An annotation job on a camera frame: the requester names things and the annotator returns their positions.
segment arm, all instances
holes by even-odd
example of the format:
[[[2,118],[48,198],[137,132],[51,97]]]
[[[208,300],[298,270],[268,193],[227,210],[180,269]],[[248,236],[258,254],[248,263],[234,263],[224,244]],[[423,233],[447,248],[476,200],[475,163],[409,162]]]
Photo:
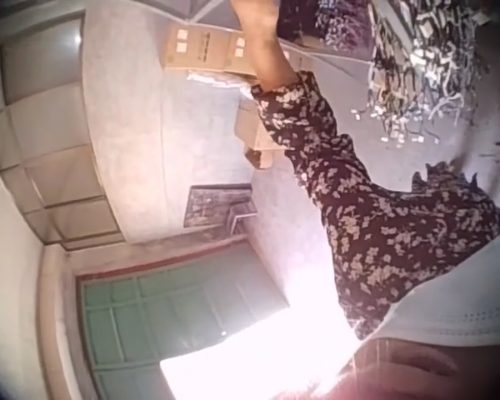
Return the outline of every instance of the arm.
[[[287,148],[299,182],[313,202],[336,203],[370,183],[348,135],[338,135],[333,110],[310,72],[296,73],[276,37],[279,8],[273,0],[232,0],[260,85],[252,89],[272,139]]]
[[[272,0],[232,0],[246,38],[246,50],[264,92],[295,83],[298,75],[276,36],[279,7]]]

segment concrete floor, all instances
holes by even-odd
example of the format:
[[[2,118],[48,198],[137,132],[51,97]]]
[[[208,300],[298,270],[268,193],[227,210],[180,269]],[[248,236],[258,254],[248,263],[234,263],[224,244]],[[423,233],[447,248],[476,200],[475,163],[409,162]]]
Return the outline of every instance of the concrete floor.
[[[486,156],[500,153],[500,147],[494,146],[500,140],[500,27],[479,28],[477,41],[491,72],[477,87],[480,104],[475,124],[469,127],[466,123],[454,126],[453,121],[438,122],[432,131],[440,136],[439,144],[430,138],[423,144],[406,143],[403,148],[382,142],[379,122],[370,118],[358,122],[350,113],[352,108],[362,109],[366,102],[367,66],[336,62],[344,72],[324,63],[315,66],[321,90],[336,114],[339,131],[352,135],[357,155],[374,182],[407,191],[415,171],[421,171],[425,177],[425,163],[449,162],[464,153],[462,170],[468,178],[479,172],[479,185],[500,206],[500,154]],[[337,303],[331,253],[319,212],[295,183],[290,162],[285,157],[278,158],[271,169],[254,173],[252,185],[259,214],[248,229],[272,276],[293,307],[312,314],[319,310],[317,314],[325,313],[327,319],[333,315],[331,319],[344,327],[340,311],[320,311],[321,307]]]

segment hand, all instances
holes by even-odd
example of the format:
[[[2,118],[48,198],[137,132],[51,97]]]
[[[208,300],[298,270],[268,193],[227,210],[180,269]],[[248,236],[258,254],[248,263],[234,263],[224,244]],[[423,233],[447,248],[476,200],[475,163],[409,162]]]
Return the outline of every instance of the hand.
[[[242,30],[247,35],[276,38],[277,0],[231,0]]]

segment scrap material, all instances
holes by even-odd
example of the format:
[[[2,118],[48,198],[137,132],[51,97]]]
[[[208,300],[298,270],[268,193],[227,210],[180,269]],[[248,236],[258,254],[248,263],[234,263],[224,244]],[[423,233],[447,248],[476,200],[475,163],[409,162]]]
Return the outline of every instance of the scrap material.
[[[319,0],[316,27],[324,44],[352,51],[370,43],[368,0]]]
[[[422,143],[412,123],[422,130],[426,121],[447,115],[457,121],[475,109],[484,68],[475,50],[477,23],[462,2],[372,0],[369,15],[375,48],[367,108],[383,122],[383,141],[396,139],[401,147],[409,136]],[[357,119],[363,113],[352,112]]]

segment woman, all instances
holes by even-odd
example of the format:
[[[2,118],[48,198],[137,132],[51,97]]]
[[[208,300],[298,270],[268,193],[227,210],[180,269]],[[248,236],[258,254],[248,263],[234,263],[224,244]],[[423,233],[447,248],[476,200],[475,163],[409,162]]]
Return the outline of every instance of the woman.
[[[452,293],[456,274],[457,282],[465,282],[463,277],[473,270],[467,265],[480,263],[484,268],[471,282],[493,276],[492,283],[500,285],[500,258],[494,252],[500,250],[500,209],[475,180],[467,182],[445,162],[427,166],[427,181],[417,172],[411,192],[394,192],[373,183],[354,152],[352,139],[338,134],[333,111],[315,77],[294,72],[283,55],[276,38],[275,2],[232,0],[232,5],[259,81],[252,91],[262,122],[272,138],[287,148],[285,155],[297,178],[321,210],[339,302],[357,336],[367,339],[350,364],[355,373],[343,371],[337,390],[359,393],[359,385],[366,383],[376,390],[375,398],[383,398],[386,390],[393,396],[481,398],[475,396],[482,396],[500,375],[500,317],[496,313],[485,317],[484,328],[494,331],[488,339],[481,332],[468,332],[472,325],[456,325],[453,318],[467,319],[469,307],[474,315],[486,310],[456,302],[450,314],[438,313],[456,299],[441,296],[442,289],[433,284],[450,279],[442,287]],[[475,292],[482,285],[476,283],[466,287],[470,290],[457,285],[457,298],[500,308],[498,289]],[[425,292],[420,300],[417,290]],[[434,302],[438,298],[447,302]],[[422,308],[423,301],[432,302],[430,312]],[[404,303],[405,311],[399,307]],[[425,328],[430,334],[414,329],[413,322],[422,321],[420,313],[429,317]],[[391,387],[376,384],[382,377]],[[476,381],[463,387],[474,377]]]

